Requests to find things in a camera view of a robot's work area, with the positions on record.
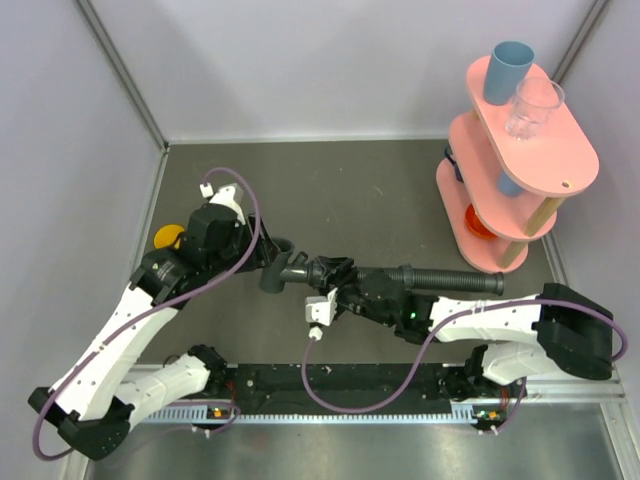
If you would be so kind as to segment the grey plastic pipe fitting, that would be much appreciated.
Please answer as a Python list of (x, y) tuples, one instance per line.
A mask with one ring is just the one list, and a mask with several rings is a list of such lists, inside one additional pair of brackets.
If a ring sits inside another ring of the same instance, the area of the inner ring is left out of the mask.
[(304, 251), (296, 251), (287, 239), (274, 237), (267, 243), (267, 262), (262, 268), (259, 288), (268, 294), (281, 293), (288, 283), (306, 284), (317, 289), (320, 271)]

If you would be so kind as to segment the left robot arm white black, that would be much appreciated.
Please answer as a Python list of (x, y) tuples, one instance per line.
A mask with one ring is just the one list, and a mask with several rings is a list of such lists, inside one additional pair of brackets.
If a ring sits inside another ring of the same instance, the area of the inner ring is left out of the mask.
[(31, 393), (36, 423), (49, 423), (71, 451), (99, 461), (169, 404), (194, 394), (220, 394), (227, 382), (225, 362), (204, 345), (134, 383), (124, 378), (193, 297), (236, 273), (271, 265), (275, 253), (260, 213), (244, 214), (236, 200), (212, 199), (191, 214), (187, 226), (160, 228), (76, 365), (53, 386)]

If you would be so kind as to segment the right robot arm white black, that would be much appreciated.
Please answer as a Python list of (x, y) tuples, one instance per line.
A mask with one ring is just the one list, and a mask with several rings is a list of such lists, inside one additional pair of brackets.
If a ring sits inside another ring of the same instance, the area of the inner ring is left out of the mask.
[(501, 294), (500, 274), (358, 268), (350, 258), (318, 258), (309, 276), (317, 295), (305, 301), (309, 337), (321, 339), (344, 311), (391, 328), (408, 343), (477, 340), (466, 380), (487, 396), (530, 375), (562, 371), (608, 380), (613, 371), (613, 315), (559, 283), (518, 299), (458, 300), (445, 290)]

